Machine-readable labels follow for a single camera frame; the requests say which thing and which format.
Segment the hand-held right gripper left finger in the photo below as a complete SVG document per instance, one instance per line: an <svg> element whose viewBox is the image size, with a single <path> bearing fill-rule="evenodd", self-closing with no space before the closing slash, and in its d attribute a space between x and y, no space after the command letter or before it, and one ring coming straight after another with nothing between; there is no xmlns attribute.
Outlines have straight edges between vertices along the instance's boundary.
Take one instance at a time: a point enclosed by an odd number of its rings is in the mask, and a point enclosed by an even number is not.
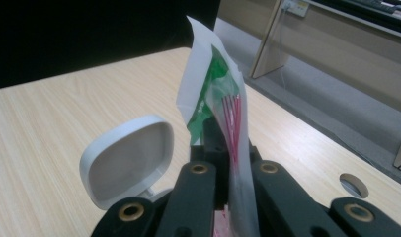
<svg viewBox="0 0 401 237"><path fill-rule="evenodd" d="M203 134L200 145L192 145L191 161L204 161L213 165L227 165L229 153L221 128L215 117L202 123Z"/></svg>

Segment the pink and white plastic bag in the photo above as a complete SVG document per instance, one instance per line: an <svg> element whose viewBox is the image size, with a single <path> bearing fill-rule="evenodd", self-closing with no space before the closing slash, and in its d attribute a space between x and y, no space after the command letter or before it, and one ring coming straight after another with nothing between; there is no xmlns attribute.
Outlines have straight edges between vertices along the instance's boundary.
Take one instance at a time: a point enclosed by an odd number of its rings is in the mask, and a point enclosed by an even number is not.
<svg viewBox="0 0 401 237"><path fill-rule="evenodd" d="M229 151L230 235L259 237L244 79L215 32L193 18L189 22L194 42L180 85L177 107L191 135L191 144L203 141L203 122L216 118Z"/></svg>

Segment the white plastic cup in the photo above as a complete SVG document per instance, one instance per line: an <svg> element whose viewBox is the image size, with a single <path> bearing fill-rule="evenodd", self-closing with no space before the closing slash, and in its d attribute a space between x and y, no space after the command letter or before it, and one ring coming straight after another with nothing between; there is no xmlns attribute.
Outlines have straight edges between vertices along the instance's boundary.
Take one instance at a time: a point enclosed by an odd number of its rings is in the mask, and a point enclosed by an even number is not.
<svg viewBox="0 0 401 237"><path fill-rule="evenodd" d="M174 149L172 125L156 115L121 124L92 141L79 171L93 204L107 210L146 192L167 171Z"/></svg>

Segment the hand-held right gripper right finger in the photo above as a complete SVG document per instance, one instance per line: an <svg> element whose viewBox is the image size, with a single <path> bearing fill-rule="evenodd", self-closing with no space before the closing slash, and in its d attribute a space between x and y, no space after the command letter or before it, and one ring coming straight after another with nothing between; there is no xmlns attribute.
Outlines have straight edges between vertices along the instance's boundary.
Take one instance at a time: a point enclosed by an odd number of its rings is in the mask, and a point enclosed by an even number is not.
<svg viewBox="0 0 401 237"><path fill-rule="evenodd" d="M250 162L255 163L257 161L261 161L262 157L261 154L256 146L252 144L252 142L249 142L249 157L250 157Z"/></svg>

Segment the white wall socket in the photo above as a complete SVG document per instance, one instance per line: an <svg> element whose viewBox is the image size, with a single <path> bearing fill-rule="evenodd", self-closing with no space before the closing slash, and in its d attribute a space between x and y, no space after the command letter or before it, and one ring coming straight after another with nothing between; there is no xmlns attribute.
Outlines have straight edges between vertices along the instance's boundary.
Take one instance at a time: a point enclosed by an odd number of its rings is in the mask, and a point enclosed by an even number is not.
<svg viewBox="0 0 401 237"><path fill-rule="evenodd" d="M282 9L295 16L304 18L309 8L309 3L304 0L283 0Z"/></svg>

